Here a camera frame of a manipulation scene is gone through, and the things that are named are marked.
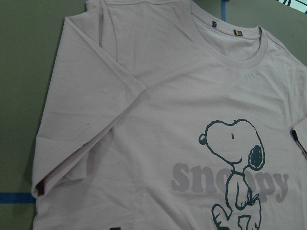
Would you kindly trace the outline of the pink Snoopy t-shirt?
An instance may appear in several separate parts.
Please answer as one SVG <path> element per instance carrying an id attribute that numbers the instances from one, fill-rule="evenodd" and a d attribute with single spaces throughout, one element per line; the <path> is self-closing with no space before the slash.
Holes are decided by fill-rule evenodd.
<path id="1" fill-rule="evenodd" d="M 36 137 L 35 230 L 304 230 L 307 68 L 190 0 L 67 17 Z"/>

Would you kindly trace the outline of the blue tape line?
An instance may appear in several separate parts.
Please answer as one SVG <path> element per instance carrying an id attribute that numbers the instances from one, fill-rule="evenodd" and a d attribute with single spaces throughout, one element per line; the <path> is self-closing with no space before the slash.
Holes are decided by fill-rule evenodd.
<path id="1" fill-rule="evenodd" d="M 32 196 L 31 193 L 0 193 L 1 204 L 33 204 L 35 202 L 36 199 Z"/>

